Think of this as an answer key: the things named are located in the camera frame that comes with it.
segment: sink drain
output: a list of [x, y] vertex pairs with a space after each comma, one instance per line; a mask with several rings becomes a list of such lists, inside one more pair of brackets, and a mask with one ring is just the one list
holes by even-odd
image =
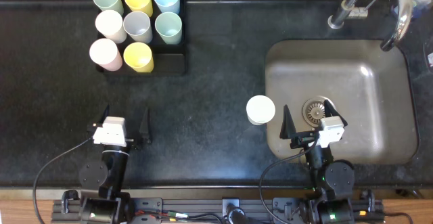
[[313, 127], [318, 127], [320, 123], [320, 119], [325, 117], [325, 100], [330, 99], [323, 96], [316, 96], [307, 100], [302, 107], [302, 115], [304, 116], [305, 121]]

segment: sink basin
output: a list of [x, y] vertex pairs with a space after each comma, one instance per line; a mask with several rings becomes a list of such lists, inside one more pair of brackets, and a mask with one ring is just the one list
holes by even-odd
[[266, 56], [266, 96], [276, 113], [267, 143], [278, 158], [299, 153], [279, 138], [283, 106], [298, 132], [311, 130], [329, 99], [347, 120], [335, 159], [359, 164], [408, 162], [418, 146], [407, 64], [399, 49], [380, 41], [282, 41]]

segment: black countertop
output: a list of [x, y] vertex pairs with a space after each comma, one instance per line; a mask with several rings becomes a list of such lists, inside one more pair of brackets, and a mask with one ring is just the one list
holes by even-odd
[[[138, 127], [151, 109], [152, 145], [133, 150], [125, 188], [255, 186], [277, 159], [266, 126], [252, 126], [247, 101], [265, 94], [265, 55], [284, 39], [383, 39], [395, 25], [379, 0], [365, 20], [332, 30], [341, 0], [186, 0], [188, 71], [178, 77], [108, 78], [89, 47], [98, 13], [91, 0], [0, 2], [0, 186], [30, 187], [51, 158], [86, 138], [86, 125], [107, 103], [112, 116]], [[411, 23], [399, 45], [407, 56], [419, 149], [403, 165], [356, 165], [356, 186], [432, 186], [433, 12]], [[98, 159], [88, 143], [48, 167], [41, 187], [77, 187], [78, 170]], [[311, 186], [305, 165], [283, 164], [267, 184]]]

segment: wooden floor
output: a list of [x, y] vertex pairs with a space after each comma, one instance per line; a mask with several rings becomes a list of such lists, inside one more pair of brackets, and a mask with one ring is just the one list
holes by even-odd
[[[44, 222], [51, 220], [52, 200], [39, 200]], [[405, 212], [416, 224], [433, 224], [433, 200], [384, 200], [386, 212]], [[0, 224], [39, 223], [31, 200], [0, 200]], [[408, 224], [406, 217], [386, 217], [386, 223]]]

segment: faucet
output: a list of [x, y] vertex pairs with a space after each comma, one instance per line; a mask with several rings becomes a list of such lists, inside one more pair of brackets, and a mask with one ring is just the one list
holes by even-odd
[[[328, 18], [328, 24], [331, 28], [339, 29], [343, 27], [344, 20], [353, 17], [356, 10], [355, 3], [357, 0], [343, 0], [335, 15]], [[368, 7], [358, 8], [359, 18], [366, 18]], [[391, 50], [405, 36], [407, 28], [412, 18], [412, 0], [398, 0], [398, 18], [395, 29], [380, 44], [382, 51]]]

